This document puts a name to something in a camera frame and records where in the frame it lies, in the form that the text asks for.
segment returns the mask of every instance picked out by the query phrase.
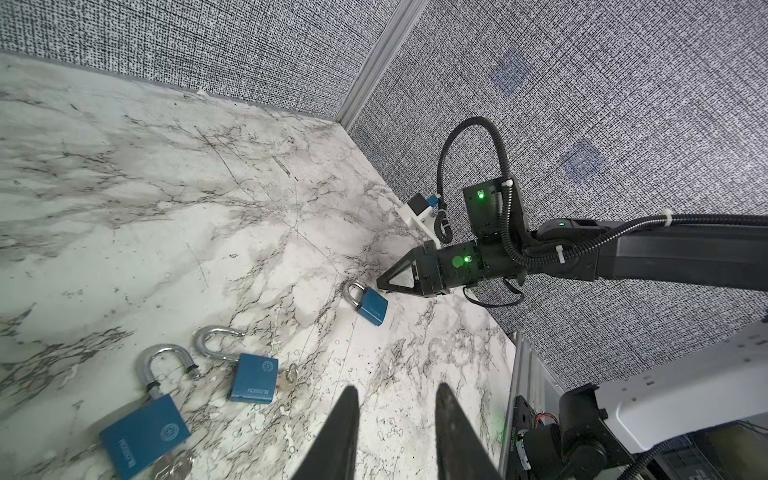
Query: white cable tie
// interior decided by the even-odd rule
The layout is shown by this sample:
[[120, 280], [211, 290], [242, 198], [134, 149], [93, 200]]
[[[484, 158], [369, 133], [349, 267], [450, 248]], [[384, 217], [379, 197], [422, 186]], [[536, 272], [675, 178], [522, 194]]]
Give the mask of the white cable tie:
[[556, 245], [554, 249], [558, 251], [558, 259], [560, 259], [560, 263], [565, 263], [565, 257], [563, 257], [563, 246]]
[[667, 218], [667, 221], [664, 222], [664, 226], [669, 227], [672, 224], [672, 210], [668, 208], [662, 208], [661, 214]]

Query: white marble floor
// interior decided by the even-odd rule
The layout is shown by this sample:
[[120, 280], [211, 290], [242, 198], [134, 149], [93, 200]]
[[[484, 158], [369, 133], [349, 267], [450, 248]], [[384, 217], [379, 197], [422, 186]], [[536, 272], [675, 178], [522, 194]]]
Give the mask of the white marble floor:
[[227, 401], [231, 367], [192, 351], [154, 370], [192, 437], [191, 478], [289, 478], [335, 399], [361, 402], [357, 478], [436, 478], [434, 405], [457, 393], [498, 458], [514, 346], [459, 294], [391, 294], [384, 325], [340, 296], [421, 239], [328, 121], [0, 55], [0, 464], [24, 478], [110, 478], [98, 431], [139, 405], [137, 354], [274, 356], [272, 404]]

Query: textured wall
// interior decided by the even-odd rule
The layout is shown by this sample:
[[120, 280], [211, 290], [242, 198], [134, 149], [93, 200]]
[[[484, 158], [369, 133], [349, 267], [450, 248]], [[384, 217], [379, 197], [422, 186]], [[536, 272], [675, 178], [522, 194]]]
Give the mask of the textured wall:
[[[765, 3], [433, 0], [350, 134], [402, 199], [435, 189], [445, 137], [495, 121], [531, 226], [676, 212], [768, 214]], [[445, 192], [498, 174], [487, 134], [453, 145]], [[640, 281], [529, 278], [493, 312], [568, 386], [650, 368], [762, 318], [768, 296]], [[503, 300], [497, 283], [478, 289]]]
[[0, 48], [334, 118], [396, 0], [0, 0]]

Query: padlock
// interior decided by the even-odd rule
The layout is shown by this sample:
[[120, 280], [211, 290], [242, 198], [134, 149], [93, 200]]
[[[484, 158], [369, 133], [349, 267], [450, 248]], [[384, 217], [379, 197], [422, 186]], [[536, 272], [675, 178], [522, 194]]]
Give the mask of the padlock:
[[193, 379], [200, 378], [192, 356], [178, 345], [161, 343], [139, 355], [139, 379], [146, 386], [151, 401], [99, 433], [114, 469], [123, 480], [152, 465], [190, 436], [173, 399], [160, 392], [160, 383], [152, 374], [152, 360], [165, 352], [178, 356]]
[[205, 346], [208, 336], [213, 333], [229, 333], [245, 336], [242, 330], [227, 326], [204, 326], [195, 332], [195, 349], [204, 357], [224, 362], [236, 363], [235, 379], [232, 381], [230, 400], [233, 402], [271, 403], [277, 385], [277, 359], [249, 353], [225, 354], [211, 352]]
[[[350, 292], [353, 286], [362, 290], [362, 298], [360, 298], [359, 302], [354, 299]], [[344, 295], [344, 298], [346, 298], [348, 302], [355, 306], [355, 309], [357, 309], [363, 318], [376, 326], [384, 323], [387, 301], [386, 298], [379, 294], [379, 292], [375, 291], [373, 288], [363, 286], [355, 280], [350, 280], [349, 282], [344, 283], [344, 286], [342, 287], [342, 295]]]

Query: cable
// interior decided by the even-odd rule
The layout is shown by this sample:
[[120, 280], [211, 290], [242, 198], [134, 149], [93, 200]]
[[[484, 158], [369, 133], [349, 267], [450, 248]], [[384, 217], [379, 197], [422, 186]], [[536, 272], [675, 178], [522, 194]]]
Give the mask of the cable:
[[469, 300], [470, 303], [474, 303], [475, 305], [479, 305], [479, 306], [482, 306], [484, 308], [499, 308], [501, 306], [515, 306], [515, 305], [518, 305], [523, 300], [525, 300], [525, 294], [523, 292], [521, 292], [520, 290], [514, 288], [512, 286], [512, 284], [509, 282], [508, 279], [504, 278], [504, 279], [502, 279], [502, 282], [504, 282], [504, 284], [507, 286], [507, 288], [509, 289], [510, 292], [514, 293], [515, 295], [519, 295], [520, 298], [518, 298], [514, 302], [502, 303], [501, 305], [494, 305], [493, 303], [485, 303], [485, 302], [481, 302], [480, 300], [475, 300], [475, 299], [470, 298], [469, 295], [467, 295], [467, 287], [466, 286], [464, 287], [464, 290], [463, 290], [464, 291], [464, 297], [466, 297], [466, 299]]
[[[517, 251], [509, 238], [509, 207], [511, 204], [511, 186], [502, 187], [504, 194], [504, 213], [502, 215], [502, 243], [507, 254], [522, 266], [545, 265], [547, 263], [559, 263], [557, 253], [547, 253], [540, 257], [530, 257]], [[580, 257], [587, 252], [596, 250], [606, 243], [616, 240], [618, 237], [636, 230], [662, 227], [669, 219], [664, 215], [641, 217], [630, 220], [620, 226], [609, 230], [592, 240], [576, 243], [570, 250], [563, 252], [566, 260]], [[748, 227], [768, 227], [768, 217], [760, 215], [711, 215], [711, 214], [681, 214], [674, 215], [672, 225], [744, 225]]]
[[747, 430], [752, 430], [758, 435], [768, 435], [768, 428], [766, 427], [755, 425], [754, 423], [748, 422], [747, 420], [736, 420], [736, 423], [738, 423], [739, 425], [741, 425]]
[[[437, 163], [437, 193], [438, 193], [438, 213], [435, 219], [435, 235], [443, 243], [453, 241], [453, 231], [448, 222], [445, 199], [442, 191], [442, 167], [445, 157], [453, 144], [453, 141], [466, 128], [472, 125], [479, 125], [485, 128], [491, 135], [496, 155], [498, 156], [498, 166], [502, 172], [502, 244], [504, 250], [516, 263], [530, 268], [537, 265], [546, 265], [548, 263], [560, 263], [561, 258], [558, 253], [546, 253], [541, 256], [531, 257], [520, 252], [512, 243], [510, 234], [510, 218], [512, 207], [512, 195], [514, 184], [509, 173], [509, 159], [507, 158], [507, 149], [504, 145], [501, 133], [498, 128], [489, 119], [484, 117], [471, 117], [464, 120], [454, 128], [445, 140], [440, 152], [440, 158]], [[768, 227], [768, 217], [759, 215], [712, 215], [712, 214], [681, 214], [681, 215], [655, 215], [650, 217], [641, 217], [630, 220], [620, 226], [602, 233], [592, 240], [586, 240], [576, 243], [568, 250], [563, 250], [562, 260], [578, 258], [585, 253], [596, 250], [606, 243], [616, 240], [618, 237], [636, 230], [650, 229], [655, 227], [669, 227], [670, 225], [744, 225], [750, 227]], [[495, 308], [497, 306], [487, 306], [486, 308]]]
[[533, 421], [534, 425], [541, 421], [540, 420], [541, 417], [547, 417], [548, 419], [554, 420], [555, 423], [560, 424], [560, 422], [558, 422], [558, 417], [554, 416], [554, 414], [552, 414], [550, 412], [542, 412], [542, 413], [539, 413], [538, 415], [536, 415], [536, 418]]
[[483, 127], [491, 135], [493, 145], [496, 147], [496, 155], [498, 156], [498, 166], [502, 170], [502, 179], [507, 180], [509, 178], [509, 160], [507, 159], [507, 148], [504, 145], [502, 134], [499, 133], [496, 125], [492, 121], [485, 117], [470, 117], [458, 124], [445, 143], [442, 145], [442, 151], [440, 151], [440, 158], [437, 160], [437, 216], [435, 217], [435, 235], [443, 243], [451, 243], [453, 241], [453, 230], [448, 222], [446, 209], [448, 205], [445, 203], [445, 198], [442, 194], [442, 165], [445, 162], [445, 157], [448, 156], [448, 150], [450, 150], [453, 141], [459, 136], [466, 128], [472, 125], [479, 125]]
[[569, 473], [571, 473], [571, 466], [566, 464], [563, 466], [563, 469], [554, 476], [553, 480], [563, 480], [564, 478], [568, 478], [566, 475]]
[[654, 459], [656, 454], [660, 452], [661, 449], [667, 446], [667, 443], [669, 443], [669, 440], [657, 443], [651, 447], [650, 450], [646, 450], [645, 452], [642, 452], [636, 456], [634, 458], [634, 462], [626, 467], [626, 469], [621, 473], [617, 480], [630, 480], [630, 478], [634, 478], [635, 475], [640, 473], [640, 470], [645, 468], [650, 463], [650, 461]]

